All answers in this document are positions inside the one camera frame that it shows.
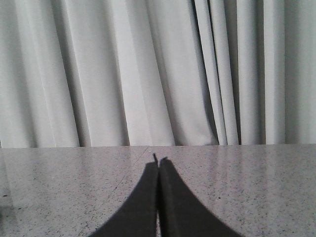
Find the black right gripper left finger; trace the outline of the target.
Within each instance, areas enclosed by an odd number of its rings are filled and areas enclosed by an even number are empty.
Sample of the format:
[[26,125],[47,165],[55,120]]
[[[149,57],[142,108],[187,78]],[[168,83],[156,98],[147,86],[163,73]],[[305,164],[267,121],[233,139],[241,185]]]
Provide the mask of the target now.
[[155,237],[157,228],[158,159],[145,165],[136,187],[92,237]]

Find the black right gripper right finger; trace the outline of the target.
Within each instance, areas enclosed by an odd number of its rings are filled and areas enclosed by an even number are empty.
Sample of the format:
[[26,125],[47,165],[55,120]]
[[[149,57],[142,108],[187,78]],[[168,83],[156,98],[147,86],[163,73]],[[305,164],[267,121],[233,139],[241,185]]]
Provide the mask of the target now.
[[160,161],[158,184],[158,212],[163,237],[240,236],[197,199],[167,158]]

